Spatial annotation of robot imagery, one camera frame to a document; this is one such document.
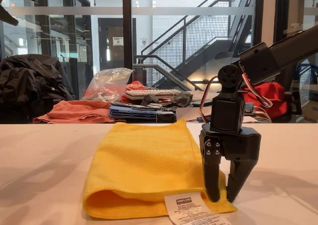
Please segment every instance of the clear plastic bag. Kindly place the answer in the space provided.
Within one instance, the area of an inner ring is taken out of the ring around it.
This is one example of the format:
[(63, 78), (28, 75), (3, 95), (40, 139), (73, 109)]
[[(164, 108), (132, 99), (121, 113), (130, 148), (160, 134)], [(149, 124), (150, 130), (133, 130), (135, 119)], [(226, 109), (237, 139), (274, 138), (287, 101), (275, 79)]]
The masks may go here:
[(81, 100), (116, 102), (123, 96), (133, 70), (118, 68), (99, 71)]

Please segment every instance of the red bag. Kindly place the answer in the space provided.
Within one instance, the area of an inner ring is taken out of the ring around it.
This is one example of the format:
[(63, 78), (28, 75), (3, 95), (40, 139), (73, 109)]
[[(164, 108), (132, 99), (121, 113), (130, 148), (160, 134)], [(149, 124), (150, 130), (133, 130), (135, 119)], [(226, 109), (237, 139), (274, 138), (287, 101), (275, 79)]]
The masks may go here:
[[(139, 81), (134, 81), (134, 82), (132, 82), (131, 84), (128, 84), (128, 85), (126, 86), (125, 92), (131, 91), (131, 90), (146, 90), (146, 88), (145, 88), (145, 86), (143, 86), (143, 84), (142, 84), (141, 82), (139, 82)], [(126, 103), (130, 102), (130, 99), (127, 98), (125, 95), (122, 96), (121, 100), (122, 100), (123, 102), (126, 102)]]
[(273, 103), (273, 106), (264, 107), (261, 105), (256, 99), (256, 96), (252, 94), (248, 88), (245, 90), (249, 91), (250, 93), (242, 93), (245, 102), (253, 102), (255, 106), (263, 108), (271, 119), (280, 117), (287, 112), (289, 105), (285, 101), (285, 89), (282, 85), (277, 82), (269, 82), (258, 85), (255, 87), (255, 89), (260, 95), (269, 99)]

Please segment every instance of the folded yellow towel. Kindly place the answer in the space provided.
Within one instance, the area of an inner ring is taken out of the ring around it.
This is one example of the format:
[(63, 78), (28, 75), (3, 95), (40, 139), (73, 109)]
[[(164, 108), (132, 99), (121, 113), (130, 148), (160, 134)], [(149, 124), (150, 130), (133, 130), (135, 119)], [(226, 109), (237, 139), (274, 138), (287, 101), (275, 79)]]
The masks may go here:
[(215, 213), (234, 212), (220, 172), (221, 198), (207, 199), (201, 153), (185, 120), (163, 127), (117, 123), (99, 144), (85, 182), (83, 208), (102, 219), (168, 215), (166, 195), (201, 192)]

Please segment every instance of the doorway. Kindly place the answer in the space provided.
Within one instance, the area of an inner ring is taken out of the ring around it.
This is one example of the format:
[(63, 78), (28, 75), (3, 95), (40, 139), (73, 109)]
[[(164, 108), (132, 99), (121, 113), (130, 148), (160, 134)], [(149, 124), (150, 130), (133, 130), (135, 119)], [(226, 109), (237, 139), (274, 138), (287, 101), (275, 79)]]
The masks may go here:
[[(124, 68), (124, 21), (122, 18), (99, 18), (100, 70)], [(136, 19), (133, 18), (133, 54), (137, 52)]]

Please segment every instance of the white tabletop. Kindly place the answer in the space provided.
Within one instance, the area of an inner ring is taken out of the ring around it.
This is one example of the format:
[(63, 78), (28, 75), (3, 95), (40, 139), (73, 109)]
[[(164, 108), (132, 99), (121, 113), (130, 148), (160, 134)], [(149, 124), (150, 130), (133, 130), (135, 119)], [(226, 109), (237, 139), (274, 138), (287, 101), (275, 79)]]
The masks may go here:
[[(318, 125), (248, 126), (262, 135), (259, 162), (238, 212), (224, 216), (232, 225), (318, 224)], [(171, 225), (168, 217), (93, 220), (82, 210), (92, 156), (111, 127), (0, 125), (0, 225)], [(198, 142), (201, 125), (188, 128)]]

